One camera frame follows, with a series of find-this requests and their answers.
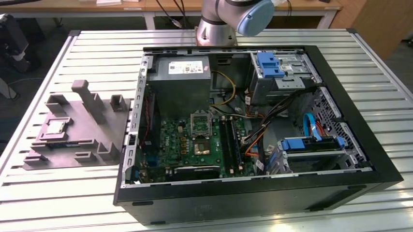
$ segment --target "yellow wire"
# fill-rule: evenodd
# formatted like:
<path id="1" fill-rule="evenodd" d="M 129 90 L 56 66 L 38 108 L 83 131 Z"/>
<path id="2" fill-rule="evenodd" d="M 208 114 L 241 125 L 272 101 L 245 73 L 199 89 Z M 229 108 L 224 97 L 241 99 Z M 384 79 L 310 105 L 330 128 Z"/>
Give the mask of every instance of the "yellow wire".
<path id="1" fill-rule="evenodd" d="M 234 84 L 232 78 L 229 78 L 229 76 L 225 75 L 221 71 L 212 71 L 212 72 L 213 72 L 213 73 L 216 72 L 216 73 L 218 73 L 221 76 L 224 76 L 224 77 L 230 81 L 230 83 L 232 83 L 232 85 L 233 85 L 233 95 L 232 95 L 232 97 L 229 98 L 229 100 L 226 100 L 226 101 L 222 102 L 222 103 L 212 104 L 212 105 L 210 105 L 210 106 L 218 106 L 218 105 L 224 105 L 224 104 L 226 104 L 228 102 L 230 102 L 230 101 L 233 100 L 233 98 L 236 97 L 236 84 Z"/>

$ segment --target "power supply label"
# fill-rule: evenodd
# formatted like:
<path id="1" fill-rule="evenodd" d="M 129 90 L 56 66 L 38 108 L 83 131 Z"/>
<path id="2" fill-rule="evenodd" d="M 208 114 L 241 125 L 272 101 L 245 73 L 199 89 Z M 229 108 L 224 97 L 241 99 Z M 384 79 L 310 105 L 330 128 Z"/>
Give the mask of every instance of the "power supply label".
<path id="1" fill-rule="evenodd" d="M 169 74 L 204 73 L 202 61 L 177 61 L 169 63 Z"/>

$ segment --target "table leg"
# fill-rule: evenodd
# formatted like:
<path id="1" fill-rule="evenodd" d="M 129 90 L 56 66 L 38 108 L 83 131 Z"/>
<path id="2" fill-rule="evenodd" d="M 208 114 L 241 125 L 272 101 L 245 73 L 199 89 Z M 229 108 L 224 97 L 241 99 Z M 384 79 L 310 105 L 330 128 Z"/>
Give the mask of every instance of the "table leg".
<path id="1" fill-rule="evenodd" d="M 333 22 L 337 11 L 326 11 L 321 21 L 318 23 L 317 29 L 329 29 Z"/>
<path id="2" fill-rule="evenodd" d="M 2 78 L 0 78 L 0 94 L 3 94 L 7 99 L 15 99 L 15 97 L 16 97 L 16 92 L 8 86 L 7 82 L 3 81 Z"/>
<path id="3" fill-rule="evenodd" d="M 155 28 L 155 13 L 154 12 L 143 12 L 145 22 L 147 24 L 147 30 L 157 30 Z"/>

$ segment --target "motherboard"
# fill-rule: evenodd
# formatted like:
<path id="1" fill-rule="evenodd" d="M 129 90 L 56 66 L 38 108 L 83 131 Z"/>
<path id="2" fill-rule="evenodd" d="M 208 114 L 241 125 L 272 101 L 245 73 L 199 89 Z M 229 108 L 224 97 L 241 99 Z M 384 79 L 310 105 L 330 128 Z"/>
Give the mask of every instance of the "motherboard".
<path id="1" fill-rule="evenodd" d="M 193 116 L 162 121 L 161 151 L 145 154 L 149 182 L 254 176 L 253 160 L 240 152 L 244 119 Z"/>

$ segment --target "chip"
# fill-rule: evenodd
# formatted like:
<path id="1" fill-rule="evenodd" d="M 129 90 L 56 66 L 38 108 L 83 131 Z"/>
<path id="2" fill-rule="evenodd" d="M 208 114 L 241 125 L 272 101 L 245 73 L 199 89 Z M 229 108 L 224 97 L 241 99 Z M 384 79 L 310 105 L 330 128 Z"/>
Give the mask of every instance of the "chip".
<path id="1" fill-rule="evenodd" d="M 194 140 L 194 155 L 209 155 L 210 154 L 210 145 L 209 139 L 195 139 Z"/>

